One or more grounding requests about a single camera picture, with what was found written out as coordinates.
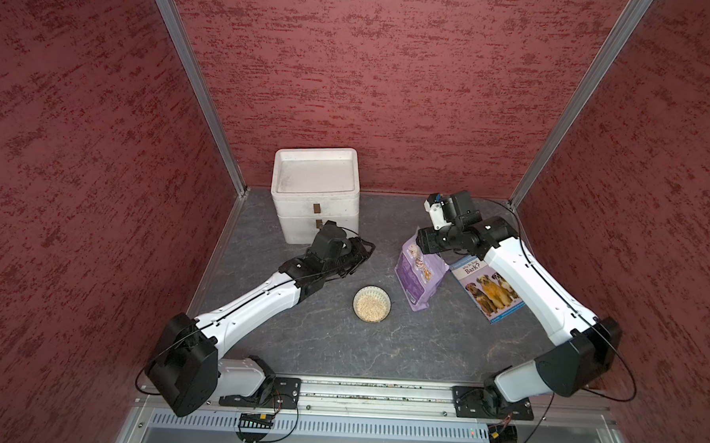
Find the green patterned breakfast bowl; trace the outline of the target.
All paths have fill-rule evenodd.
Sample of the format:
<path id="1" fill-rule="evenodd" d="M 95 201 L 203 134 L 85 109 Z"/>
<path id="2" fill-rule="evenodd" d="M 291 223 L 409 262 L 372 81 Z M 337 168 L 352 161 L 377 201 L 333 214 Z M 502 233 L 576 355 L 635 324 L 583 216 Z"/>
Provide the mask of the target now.
<path id="1" fill-rule="evenodd" d="M 391 301 L 384 289 L 370 286 L 360 289 L 353 299 L 355 315 L 364 322 L 380 323 L 391 311 Z"/>

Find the purple oats bag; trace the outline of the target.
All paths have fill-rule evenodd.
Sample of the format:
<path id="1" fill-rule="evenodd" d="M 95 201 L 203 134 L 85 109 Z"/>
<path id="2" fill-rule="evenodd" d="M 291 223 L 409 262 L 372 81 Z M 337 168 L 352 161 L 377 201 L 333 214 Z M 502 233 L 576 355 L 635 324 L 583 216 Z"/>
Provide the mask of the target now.
<path id="1" fill-rule="evenodd" d="M 401 247 L 395 268 L 396 277 L 412 311 L 428 309 L 429 301 L 437 292 L 449 271 L 440 255 L 424 254 L 417 244 L 417 233 Z"/>

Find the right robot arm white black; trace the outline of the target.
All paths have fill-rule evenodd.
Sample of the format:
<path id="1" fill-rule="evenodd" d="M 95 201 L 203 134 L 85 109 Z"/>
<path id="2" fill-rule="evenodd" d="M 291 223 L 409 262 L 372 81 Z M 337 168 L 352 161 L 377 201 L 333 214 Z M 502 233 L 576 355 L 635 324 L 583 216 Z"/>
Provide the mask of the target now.
<path id="1" fill-rule="evenodd" d="M 541 323 L 554 347 L 545 354 L 498 372 L 484 383 L 482 400 L 491 415 L 530 397 L 569 397 L 585 391 L 624 358 L 618 351 L 622 328 L 612 317 L 598 318 L 535 260 L 519 221 L 485 218 L 467 191 L 429 195 L 424 207 L 431 225 L 417 232 L 424 254 L 468 253 L 510 283 Z"/>

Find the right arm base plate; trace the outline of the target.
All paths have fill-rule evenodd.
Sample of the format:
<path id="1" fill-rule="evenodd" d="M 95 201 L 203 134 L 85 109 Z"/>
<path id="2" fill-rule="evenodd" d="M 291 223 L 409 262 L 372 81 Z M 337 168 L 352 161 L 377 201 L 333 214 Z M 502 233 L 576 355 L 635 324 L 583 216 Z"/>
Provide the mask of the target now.
<path id="1" fill-rule="evenodd" d="M 498 391 L 491 387 L 452 387 L 452 400 L 458 418 L 488 419 L 500 421 L 507 419 L 531 421 L 535 419 L 530 400 L 510 403 L 501 398 Z"/>

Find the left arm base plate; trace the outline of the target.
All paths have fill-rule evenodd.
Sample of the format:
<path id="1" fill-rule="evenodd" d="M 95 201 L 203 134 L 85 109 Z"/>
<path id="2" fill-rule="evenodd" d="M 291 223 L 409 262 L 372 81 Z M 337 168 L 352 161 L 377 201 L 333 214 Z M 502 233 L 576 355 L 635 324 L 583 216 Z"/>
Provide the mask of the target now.
<path id="1" fill-rule="evenodd" d="M 302 380 L 295 377 L 267 378 L 253 395 L 220 396 L 218 404 L 222 407 L 295 410 L 301 388 Z"/>

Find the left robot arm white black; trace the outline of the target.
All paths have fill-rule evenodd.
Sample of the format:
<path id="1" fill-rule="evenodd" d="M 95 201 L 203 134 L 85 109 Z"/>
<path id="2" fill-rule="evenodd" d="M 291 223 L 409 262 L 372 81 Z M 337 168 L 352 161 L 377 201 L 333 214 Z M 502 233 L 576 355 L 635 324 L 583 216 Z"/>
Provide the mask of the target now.
<path id="1" fill-rule="evenodd" d="M 142 372 L 180 418 L 213 398 L 237 398 L 256 407 L 269 404 L 275 388 L 273 370 L 259 357 L 226 360 L 224 355 L 245 335 L 320 291 L 328 281 L 355 273 L 375 249 L 351 229 L 327 221 L 304 254 L 285 261 L 254 290 L 197 317 L 174 316 Z"/>

